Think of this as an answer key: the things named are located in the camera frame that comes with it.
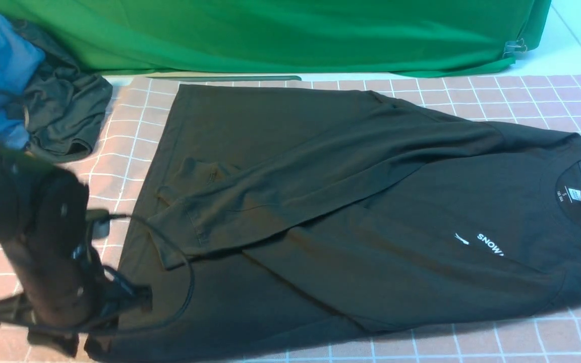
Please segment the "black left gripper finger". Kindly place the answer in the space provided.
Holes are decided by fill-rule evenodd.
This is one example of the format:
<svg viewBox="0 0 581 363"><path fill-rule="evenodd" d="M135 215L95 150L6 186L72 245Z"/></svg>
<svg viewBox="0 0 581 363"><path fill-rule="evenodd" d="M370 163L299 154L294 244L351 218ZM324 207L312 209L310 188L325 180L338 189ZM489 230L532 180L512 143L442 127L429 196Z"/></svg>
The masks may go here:
<svg viewBox="0 0 581 363"><path fill-rule="evenodd" d="M152 311L150 285L132 283L113 267L104 267L103 270L109 277L105 277L103 282L102 315L119 316L136 309Z"/></svg>
<svg viewBox="0 0 581 363"><path fill-rule="evenodd" d="M78 355L79 335L29 330L27 342L33 346L51 349L66 357L76 357Z"/></svg>

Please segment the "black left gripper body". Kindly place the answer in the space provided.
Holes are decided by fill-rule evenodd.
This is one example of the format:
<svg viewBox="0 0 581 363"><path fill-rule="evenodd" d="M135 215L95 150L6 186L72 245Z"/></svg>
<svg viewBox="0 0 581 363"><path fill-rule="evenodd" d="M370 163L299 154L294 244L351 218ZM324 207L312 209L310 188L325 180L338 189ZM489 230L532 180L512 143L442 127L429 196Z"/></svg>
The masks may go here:
<svg viewBox="0 0 581 363"><path fill-rule="evenodd" d="M3 322L24 328L69 332L95 323L103 308L100 258L90 237L71 245L14 240L3 251L23 294Z"/></svg>

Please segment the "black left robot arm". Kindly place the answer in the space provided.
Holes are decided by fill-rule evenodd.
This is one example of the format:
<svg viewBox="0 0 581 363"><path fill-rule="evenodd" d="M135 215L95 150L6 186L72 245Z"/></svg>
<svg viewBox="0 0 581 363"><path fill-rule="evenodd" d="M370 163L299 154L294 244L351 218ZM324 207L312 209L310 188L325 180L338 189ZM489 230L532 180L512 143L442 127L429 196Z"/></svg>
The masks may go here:
<svg viewBox="0 0 581 363"><path fill-rule="evenodd" d="M119 335L120 315L152 310L152 291L102 263L92 245L119 218L88 209L89 187L66 168L0 147L0 246L22 291L0 299L0 326L67 357L79 335Z"/></svg>

